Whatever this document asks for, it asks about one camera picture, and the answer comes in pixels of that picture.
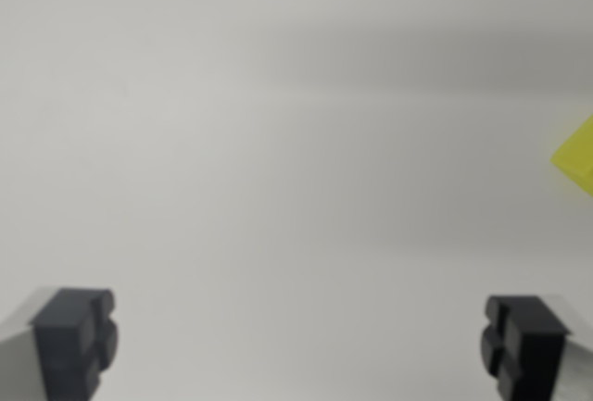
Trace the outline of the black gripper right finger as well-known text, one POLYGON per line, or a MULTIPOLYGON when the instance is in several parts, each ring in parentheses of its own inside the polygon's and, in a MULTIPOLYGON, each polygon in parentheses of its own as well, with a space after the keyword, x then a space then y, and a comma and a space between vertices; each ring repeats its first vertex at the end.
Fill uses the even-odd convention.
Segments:
POLYGON ((491 295, 480 340, 506 401, 592 398, 592 323, 552 295, 491 295))

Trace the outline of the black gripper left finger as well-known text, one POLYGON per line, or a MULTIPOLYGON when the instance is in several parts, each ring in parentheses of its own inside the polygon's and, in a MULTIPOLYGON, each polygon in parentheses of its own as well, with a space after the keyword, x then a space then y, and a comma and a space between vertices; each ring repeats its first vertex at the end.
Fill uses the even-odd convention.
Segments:
POLYGON ((3 400, 90 400, 117 355, 109 289, 45 286, 1 319, 3 400))

